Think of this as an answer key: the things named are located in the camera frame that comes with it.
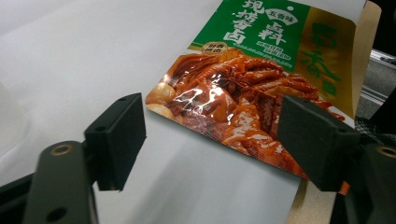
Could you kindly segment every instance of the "food package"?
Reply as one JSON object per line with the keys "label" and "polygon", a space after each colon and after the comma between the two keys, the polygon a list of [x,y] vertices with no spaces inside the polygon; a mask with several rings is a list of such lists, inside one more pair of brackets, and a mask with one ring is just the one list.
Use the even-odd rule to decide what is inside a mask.
{"label": "food package", "polygon": [[224,0],[146,97],[148,109],[249,157],[307,178],[276,140],[282,98],[354,116],[356,24],[286,0]]}

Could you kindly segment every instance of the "black machine part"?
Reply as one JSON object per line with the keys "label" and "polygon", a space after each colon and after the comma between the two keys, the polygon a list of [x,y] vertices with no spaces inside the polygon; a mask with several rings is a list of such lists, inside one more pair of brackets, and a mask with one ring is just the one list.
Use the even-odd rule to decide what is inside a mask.
{"label": "black machine part", "polygon": [[123,190],[146,139],[141,94],[117,100],[85,137],[46,148],[34,174],[0,188],[0,223],[98,223],[92,184]]}
{"label": "black machine part", "polygon": [[350,185],[348,223],[396,223],[396,146],[362,135],[313,103],[285,96],[277,138],[323,191]]}

